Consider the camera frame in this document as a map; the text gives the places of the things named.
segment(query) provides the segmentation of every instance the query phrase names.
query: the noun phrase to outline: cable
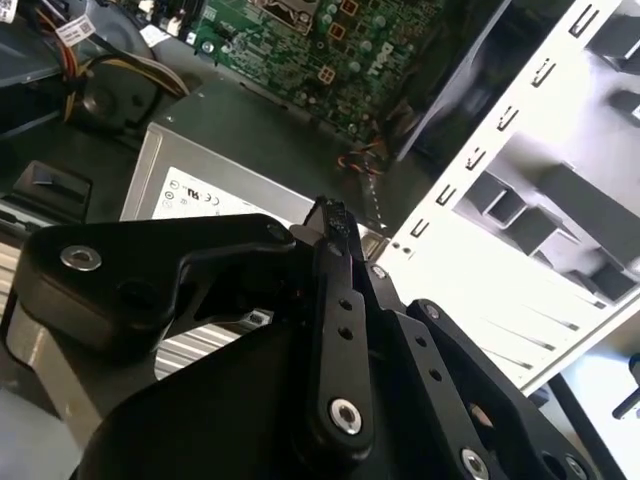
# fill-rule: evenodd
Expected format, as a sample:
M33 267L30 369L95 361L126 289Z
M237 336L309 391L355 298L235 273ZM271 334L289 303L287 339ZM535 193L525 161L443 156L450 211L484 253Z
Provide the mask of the cable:
M63 22L68 22L69 20L62 14L60 13L60 11L53 6L53 4L51 2L49 2L49 0L40 0L42 2L42 4L47 7L47 9L53 13L53 15L57 18L59 18L60 20L62 20Z
M133 58L139 60L140 62L144 63L145 65L157 68L157 69L162 70L163 72L165 72L169 77L171 77L175 81L175 83L180 87L180 89L184 92L185 95L189 95L189 93L191 93L189 91L189 88L187 87L187 85L178 76L178 74L176 72L174 72L173 70L171 70L166 65L164 65L164 64L162 64L162 63L160 63L160 62L158 62L156 60L152 60L150 58L139 57L138 55L134 55L134 54L131 54L131 56Z
M373 155L371 150L382 143L382 139L377 138L373 142L364 147L353 150L345 155L338 157L338 166L340 168L350 168L358 173L367 173L369 175L382 175L384 171L372 168L366 160L367 155Z
M80 67L79 74L81 76L86 75L86 73L88 71L90 71L93 67L95 67L96 65L102 64L102 63L107 64L107 65L113 65L113 66L116 66L116 67L119 67L119 68L124 68L126 70L138 73L138 74L144 76L145 78L149 79L151 82L155 83L156 85L159 85L160 87L162 87L171 96L183 97L185 95L184 92L178 91L173 86L168 85L165 81L163 81L160 78L158 78L158 76L154 75L152 72L149 72L149 71L146 71L146 70L141 70L137 66L131 65L130 63L122 60L117 55L105 55L105 56L102 56L102 57L96 57L96 58L90 60L89 62L85 63L84 65L82 65Z
M51 9L55 10L51 4L48 4L48 5ZM53 23L53 21L49 17L47 17L39 8L36 8L36 13L38 14L38 17L51 28L52 30L51 33L53 33L53 35L55 36L55 30L56 30L55 23ZM68 84L71 84L75 81L76 76L78 75L78 60L76 58L76 54L73 52L71 48L64 45L57 36L55 36L55 43L56 45L58 45L61 51L61 57L65 67L65 72L64 72L65 81ZM75 102L75 99L76 99L76 92L74 89L74 91L72 91L69 95L67 95L67 98L65 100L64 115L63 115L63 119L65 122L67 122L71 117L71 112L73 111L73 104Z
M55 15L56 18L62 20L63 22L69 21L68 16L60 12L60 10L58 10L49 0L41 0L41 2L47 7L49 11L51 11L53 15ZM56 26L53 21L47 18L39 9L37 10L41 18L45 19L45 21L51 26L51 28L55 30ZM189 89L182 81L182 79L180 79L180 77L178 77L178 75L173 70L169 69L165 65L155 62L154 60L142 59L141 57L123 52L95 33L89 36L89 41L94 45L100 47L101 49L109 52L111 55L115 55L116 57L120 58L120 60L124 61L125 63L131 64L131 66L135 67L137 70L145 72L145 76L147 78L154 79L155 81L156 78L154 77L157 77L158 82L156 83L159 83L160 85L163 85L165 87L170 84L177 85L177 89L168 89L168 91L171 92L172 95L178 97L182 96L180 94L176 95L176 91L181 92L184 95L189 94Z

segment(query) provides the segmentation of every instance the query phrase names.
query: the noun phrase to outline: green circuit board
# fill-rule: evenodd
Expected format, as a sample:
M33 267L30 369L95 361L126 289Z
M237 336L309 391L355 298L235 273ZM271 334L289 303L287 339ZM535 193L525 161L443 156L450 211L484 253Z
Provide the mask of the green circuit board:
M187 43L367 143L443 1L208 0Z

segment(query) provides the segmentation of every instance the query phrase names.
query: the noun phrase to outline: yellow wire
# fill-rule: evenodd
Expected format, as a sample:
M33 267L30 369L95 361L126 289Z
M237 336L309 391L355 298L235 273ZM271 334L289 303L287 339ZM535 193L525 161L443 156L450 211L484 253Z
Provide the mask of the yellow wire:
M55 31L56 31L55 24L44 13L42 13L42 11L39 8L36 8L36 13L38 14L38 16L42 20L44 20L44 22L47 25L49 25L51 27L51 29L54 31L54 34L55 34ZM74 51L71 48L67 47L66 45L62 45L62 48L69 53L69 56L71 57L71 61L72 61L72 65L73 65L73 71L77 75L78 74L78 59L76 57L76 54L74 53ZM65 107L64 107L64 121L65 122L67 120L69 120L69 118L71 117L71 112L73 111L73 104L75 103L75 100L76 100L75 92L73 92L73 93L71 93L70 95L67 96L67 99L65 101Z
M176 90L174 88L170 87L169 85L164 83L159 78L153 76L152 74L150 74L148 72L140 70L139 68L136 68L133 65L130 65L130 64L126 63L126 62L123 62L122 60L118 60L118 59L114 58L114 59L110 59L110 60L105 60L102 63L106 63L107 65L113 65L114 67L120 67L120 68L124 68L126 70L130 70L132 72L138 73L138 74L148 78L152 82L157 83L158 85L160 85L161 87L165 88L166 90L172 92L173 94L175 94L177 96L182 96L181 93L176 92Z

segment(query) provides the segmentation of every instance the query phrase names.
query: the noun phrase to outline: power supply label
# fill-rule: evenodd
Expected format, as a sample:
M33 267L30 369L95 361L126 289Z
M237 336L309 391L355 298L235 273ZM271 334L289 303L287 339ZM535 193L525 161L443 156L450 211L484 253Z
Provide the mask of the power supply label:
M264 213L287 228L291 226L291 222L171 167L164 180L152 218L217 217L249 213Z

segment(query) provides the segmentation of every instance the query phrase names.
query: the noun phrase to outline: bolt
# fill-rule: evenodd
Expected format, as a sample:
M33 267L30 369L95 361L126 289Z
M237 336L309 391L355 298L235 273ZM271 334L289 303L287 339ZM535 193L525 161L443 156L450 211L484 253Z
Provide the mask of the bolt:
M337 398L329 404L331 420L347 435L357 435L362 430L362 417L349 400Z
M274 237L276 237L278 240L282 241L285 239L285 235L284 235L284 232L282 231L282 228L280 228L280 226L276 225L275 223L270 223L267 226L267 230L269 230L269 233Z
M567 463L571 467L571 470L578 476L580 480L587 480L587 472L584 471L582 465L580 465L573 457L567 455Z
M387 276L387 273L378 265L373 265L371 271L376 274L376 277L382 279Z
M489 470L480 455L469 448L460 453L464 468L473 476L474 480L489 480Z
M67 267L79 272L92 272L102 265L100 254L91 247L72 245L60 253L60 260Z
M204 53L213 53L213 51L215 50L215 45L211 42L204 42L200 48L202 49L202 51Z
M429 315L433 320L440 318L440 313L433 305L427 305L427 315Z

